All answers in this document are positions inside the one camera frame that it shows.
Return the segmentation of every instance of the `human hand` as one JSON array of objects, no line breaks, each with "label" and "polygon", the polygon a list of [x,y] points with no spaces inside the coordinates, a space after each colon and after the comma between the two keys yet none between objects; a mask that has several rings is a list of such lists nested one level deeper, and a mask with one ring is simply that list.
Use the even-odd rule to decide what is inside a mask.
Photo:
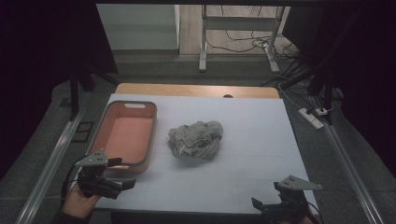
[{"label": "human hand", "polygon": [[101,197],[92,195],[86,198],[78,184],[67,192],[62,211],[72,217],[86,218],[90,215]]},{"label": "human hand", "polygon": [[[277,222],[278,224],[292,224],[289,221],[279,221]],[[314,224],[311,219],[309,219],[308,217],[304,217],[303,219],[301,219],[299,222],[297,222],[298,224]]]}]

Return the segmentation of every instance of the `gray carpet floor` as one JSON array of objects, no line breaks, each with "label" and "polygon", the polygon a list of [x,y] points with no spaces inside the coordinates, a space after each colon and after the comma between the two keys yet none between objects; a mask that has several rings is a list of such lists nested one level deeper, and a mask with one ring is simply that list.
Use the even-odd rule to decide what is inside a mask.
[{"label": "gray carpet floor", "polygon": [[[116,54],[115,58],[120,73],[112,76],[120,82],[260,86],[274,77],[263,57],[209,56],[205,73],[198,72],[197,56]],[[281,61],[279,66],[284,70],[289,63]],[[33,223],[50,223],[56,215],[60,207],[60,191],[64,177],[74,160],[85,154],[108,97],[116,89],[97,76],[92,78],[96,88],[80,122],[91,124],[92,132],[87,136],[74,134],[74,141],[70,143]],[[307,107],[307,102],[302,99],[308,98],[304,87],[295,85],[290,89],[297,94],[285,91],[289,98],[294,103]],[[299,115],[298,108],[287,100],[284,94],[280,95],[284,99],[308,176],[311,181],[321,184],[324,188],[322,191],[316,191],[315,196],[325,223],[370,223],[326,133],[313,129]],[[69,119],[69,97],[67,82],[54,89],[52,103],[46,116],[22,154],[1,180],[0,223],[15,223]],[[342,100],[339,98],[333,102],[333,127],[370,191],[385,223],[396,223],[396,180],[364,138],[344,118],[341,104]],[[94,211],[91,223],[111,223],[109,212]]]}]

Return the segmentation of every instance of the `towel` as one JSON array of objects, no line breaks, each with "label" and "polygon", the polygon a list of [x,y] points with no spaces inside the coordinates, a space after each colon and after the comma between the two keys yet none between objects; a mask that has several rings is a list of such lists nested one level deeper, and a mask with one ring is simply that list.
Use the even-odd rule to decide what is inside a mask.
[{"label": "towel", "polygon": [[219,151],[223,129],[217,121],[182,125],[169,130],[168,145],[175,157],[194,157],[213,160]]}]

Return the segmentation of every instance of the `table leg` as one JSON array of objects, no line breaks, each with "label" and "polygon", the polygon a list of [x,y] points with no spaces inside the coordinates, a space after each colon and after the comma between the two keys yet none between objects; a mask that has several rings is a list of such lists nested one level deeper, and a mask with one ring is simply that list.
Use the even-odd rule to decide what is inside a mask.
[{"label": "table leg", "polygon": [[199,56],[199,71],[206,71],[206,5],[202,5],[202,38],[201,38],[201,53]]},{"label": "table leg", "polygon": [[267,55],[270,65],[271,65],[271,71],[273,73],[279,73],[279,67],[277,66],[277,63],[274,58],[273,48],[274,48],[277,32],[279,31],[280,23],[282,22],[282,17],[283,17],[284,11],[285,11],[284,7],[279,7],[278,10],[276,11],[276,20],[275,20],[275,24],[274,24],[274,29],[271,34],[271,39],[270,39],[268,45],[265,47],[265,53]]}]

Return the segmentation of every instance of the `wooden floor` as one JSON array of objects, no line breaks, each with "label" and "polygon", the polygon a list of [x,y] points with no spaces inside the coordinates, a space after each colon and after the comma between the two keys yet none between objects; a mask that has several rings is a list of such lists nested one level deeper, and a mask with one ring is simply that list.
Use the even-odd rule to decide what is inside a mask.
[{"label": "wooden floor", "polygon": [[[253,7],[253,6],[223,6],[225,16],[237,17],[270,17],[273,18],[276,14],[276,7]],[[289,8],[287,7],[283,15],[283,20],[279,29],[279,34],[282,33],[285,20],[288,16]],[[221,6],[207,6],[207,15],[221,16]],[[201,46],[202,35],[202,6],[186,6],[180,5],[180,43],[179,53],[181,55],[199,54]],[[215,47],[222,47],[241,51],[251,49],[253,47],[252,40],[232,40],[231,38],[251,38],[251,31],[207,31],[206,39],[208,43]],[[254,32],[254,37],[269,36],[270,32]],[[276,39],[276,49],[281,51],[289,44],[289,40],[285,37],[278,37]],[[215,49],[207,45],[208,54],[264,54],[261,48],[255,48],[246,52],[233,52],[225,49]],[[287,48],[289,52],[293,53],[296,49],[291,46]]]}]

